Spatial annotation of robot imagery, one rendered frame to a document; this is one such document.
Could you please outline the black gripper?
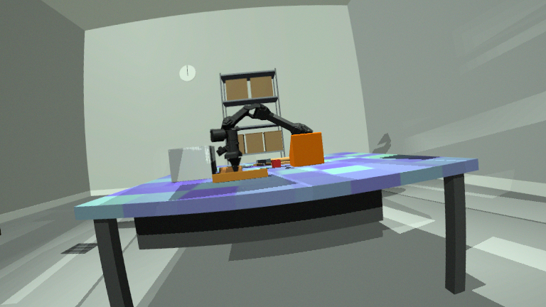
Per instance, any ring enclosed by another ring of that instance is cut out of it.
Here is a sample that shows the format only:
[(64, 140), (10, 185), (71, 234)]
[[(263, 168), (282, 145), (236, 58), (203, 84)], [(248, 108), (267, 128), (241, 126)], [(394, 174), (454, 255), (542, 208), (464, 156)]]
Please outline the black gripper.
[(230, 151), (225, 154), (225, 159), (231, 162), (232, 168), (237, 171), (237, 167), (240, 165), (239, 156), (242, 156), (242, 152), (239, 151), (238, 140), (227, 141), (226, 145), (229, 146)]

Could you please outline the grey metal cabinet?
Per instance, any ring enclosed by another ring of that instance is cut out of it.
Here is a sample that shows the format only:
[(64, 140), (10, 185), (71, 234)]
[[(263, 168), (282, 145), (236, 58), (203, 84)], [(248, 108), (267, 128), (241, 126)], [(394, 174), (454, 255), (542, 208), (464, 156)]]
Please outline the grey metal cabinet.
[(212, 178), (217, 173), (214, 146), (168, 149), (171, 181)]

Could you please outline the yellow bar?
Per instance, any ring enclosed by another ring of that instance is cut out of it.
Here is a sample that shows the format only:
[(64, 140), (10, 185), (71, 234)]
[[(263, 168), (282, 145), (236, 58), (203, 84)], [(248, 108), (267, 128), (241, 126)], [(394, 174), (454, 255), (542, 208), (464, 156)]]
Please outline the yellow bar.
[(264, 178), (268, 177), (268, 171), (266, 168), (251, 170), (251, 171), (235, 171), (229, 173), (213, 174), (213, 183), (222, 183), (227, 181), (238, 181), (248, 178)]

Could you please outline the brown cylinder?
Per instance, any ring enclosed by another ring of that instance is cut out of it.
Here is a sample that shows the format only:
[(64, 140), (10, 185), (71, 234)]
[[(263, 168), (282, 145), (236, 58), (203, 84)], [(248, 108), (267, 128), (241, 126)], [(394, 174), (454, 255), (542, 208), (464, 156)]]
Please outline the brown cylinder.
[[(239, 171), (239, 172), (242, 171), (242, 166), (238, 166), (237, 171)], [(219, 173), (229, 173), (229, 172), (234, 172), (232, 167), (230, 167), (230, 166), (219, 167)]]

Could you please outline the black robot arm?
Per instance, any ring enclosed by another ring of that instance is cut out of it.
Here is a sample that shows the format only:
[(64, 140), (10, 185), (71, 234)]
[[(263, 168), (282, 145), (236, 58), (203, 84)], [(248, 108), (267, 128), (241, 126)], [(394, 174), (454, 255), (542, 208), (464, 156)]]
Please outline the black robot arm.
[[(249, 111), (254, 108), (255, 108), (254, 114), (250, 114)], [(232, 116), (228, 116), (224, 118), (221, 129), (210, 129), (210, 141), (219, 142), (219, 141), (224, 141), (226, 138), (227, 138), (227, 141), (238, 140), (237, 131), (240, 131), (241, 128), (239, 128), (238, 126), (235, 127), (235, 125), (245, 116), (249, 116), (252, 119), (268, 120), (272, 123), (275, 123), (289, 130), (291, 132), (291, 135), (309, 134), (314, 132), (305, 124), (292, 123), (270, 112), (269, 108), (264, 106), (263, 104), (254, 103), (251, 105), (244, 105), (243, 108), (238, 110)], [(229, 149), (229, 146), (227, 145), (224, 147), (221, 147), (221, 146), (218, 147), (218, 150), (216, 152), (220, 157), (229, 151), (230, 149)]]

